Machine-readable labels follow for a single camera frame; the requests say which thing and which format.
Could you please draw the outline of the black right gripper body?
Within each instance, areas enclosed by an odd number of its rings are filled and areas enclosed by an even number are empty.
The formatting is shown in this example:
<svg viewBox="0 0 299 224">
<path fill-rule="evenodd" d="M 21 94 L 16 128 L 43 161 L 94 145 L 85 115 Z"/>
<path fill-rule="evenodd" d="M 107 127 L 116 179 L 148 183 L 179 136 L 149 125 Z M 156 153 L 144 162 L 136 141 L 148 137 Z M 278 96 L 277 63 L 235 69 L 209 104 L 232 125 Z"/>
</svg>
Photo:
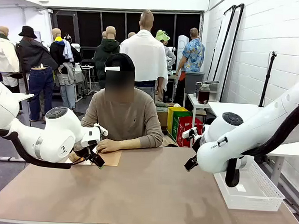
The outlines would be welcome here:
<svg viewBox="0 0 299 224">
<path fill-rule="evenodd" d="M 197 152 L 202 144 L 203 144 L 203 135 L 195 135 L 194 142 L 192 144 L 192 149 L 195 151 L 194 157 L 197 157 Z"/>
</svg>

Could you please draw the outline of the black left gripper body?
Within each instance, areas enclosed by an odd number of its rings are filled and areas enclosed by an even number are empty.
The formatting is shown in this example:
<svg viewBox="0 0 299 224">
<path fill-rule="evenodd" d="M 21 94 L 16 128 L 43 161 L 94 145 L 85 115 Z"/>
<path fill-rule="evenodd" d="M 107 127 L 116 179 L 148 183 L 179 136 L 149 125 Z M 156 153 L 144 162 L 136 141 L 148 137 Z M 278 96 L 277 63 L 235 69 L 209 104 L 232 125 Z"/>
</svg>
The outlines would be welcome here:
<svg viewBox="0 0 299 224">
<path fill-rule="evenodd" d="M 74 151 L 77 156 L 84 158 L 85 160 L 89 160 L 91 162 L 96 162 L 99 159 L 99 156 L 96 154 L 96 147 L 93 145 L 89 145 L 81 150 Z"/>
</svg>

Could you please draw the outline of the person's right hand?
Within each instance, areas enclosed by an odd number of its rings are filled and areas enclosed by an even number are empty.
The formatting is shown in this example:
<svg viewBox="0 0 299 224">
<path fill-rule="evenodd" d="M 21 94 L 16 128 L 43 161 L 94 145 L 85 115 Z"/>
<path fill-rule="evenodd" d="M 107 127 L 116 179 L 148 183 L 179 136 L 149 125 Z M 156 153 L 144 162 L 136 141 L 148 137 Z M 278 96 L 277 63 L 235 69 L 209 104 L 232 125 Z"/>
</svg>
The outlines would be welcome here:
<svg viewBox="0 0 299 224">
<path fill-rule="evenodd" d="M 71 162 L 76 162 L 78 159 L 81 159 L 80 156 L 78 156 L 75 152 L 70 152 L 69 153 L 69 157 L 68 159 L 71 161 Z"/>
</svg>

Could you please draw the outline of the person's left hand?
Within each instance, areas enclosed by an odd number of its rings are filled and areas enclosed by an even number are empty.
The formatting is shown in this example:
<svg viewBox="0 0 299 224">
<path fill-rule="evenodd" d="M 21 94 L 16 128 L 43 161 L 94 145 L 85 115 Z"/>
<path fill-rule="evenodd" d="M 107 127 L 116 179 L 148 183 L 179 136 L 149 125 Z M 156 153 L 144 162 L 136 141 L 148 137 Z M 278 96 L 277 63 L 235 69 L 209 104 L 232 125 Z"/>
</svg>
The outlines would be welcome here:
<svg viewBox="0 0 299 224">
<path fill-rule="evenodd" d="M 97 152 L 105 154 L 115 152 L 121 149 L 121 141 L 114 141 L 111 139 L 104 139 L 97 145 Z"/>
</svg>

